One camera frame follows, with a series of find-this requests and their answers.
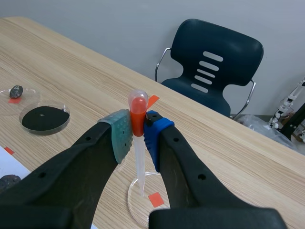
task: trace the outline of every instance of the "black rock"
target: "black rock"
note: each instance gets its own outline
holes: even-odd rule
[[[19,176],[6,175],[0,179],[0,193],[21,181]]]
[[[10,98],[17,99],[19,98],[23,93],[23,87],[16,85],[10,90]]]

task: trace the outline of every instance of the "green gripper pad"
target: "green gripper pad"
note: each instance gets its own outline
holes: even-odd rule
[[[132,146],[132,123],[129,110],[119,110],[98,122],[111,125],[113,153],[117,163],[120,164]]]

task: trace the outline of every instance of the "pipette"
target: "pipette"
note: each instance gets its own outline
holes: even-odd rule
[[[143,197],[145,184],[145,143],[143,126],[148,105],[148,95],[142,90],[134,90],[129,95],[128,103],[132,121],[138,184],[140,187],[140,195]]]

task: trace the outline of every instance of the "chair backrest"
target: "chair backrest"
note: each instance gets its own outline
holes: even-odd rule
[[[247,85],[263,54],[256,39],[198,19],[180,25],[171,49],[171,57],[183,66],[182,77],[203,77],[212,83],[197,80],[198,85],[219,91],[229,84]]]

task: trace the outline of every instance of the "petri dish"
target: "petri dish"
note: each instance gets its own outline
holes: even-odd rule
[[[137,223],[148,228],[150,213],[154,210],[169,209],[170,204],[162,176],[159,173],[145,173],[143,197],[140,195],[140,188],[137,181],[138,179],[135,178],[129,186],[127,195],[128,208]]]
[[[19,115],[21,111],[32,103],[40,100],[40,93],[31,88],[23,88],[18,99],[10,99],[10,90],[0,91],[0,115]]]
[[[40,101],[30,104],[19,115],[22,128],[33,135],[52,135],[70,121],[70,110],[61,102]]]

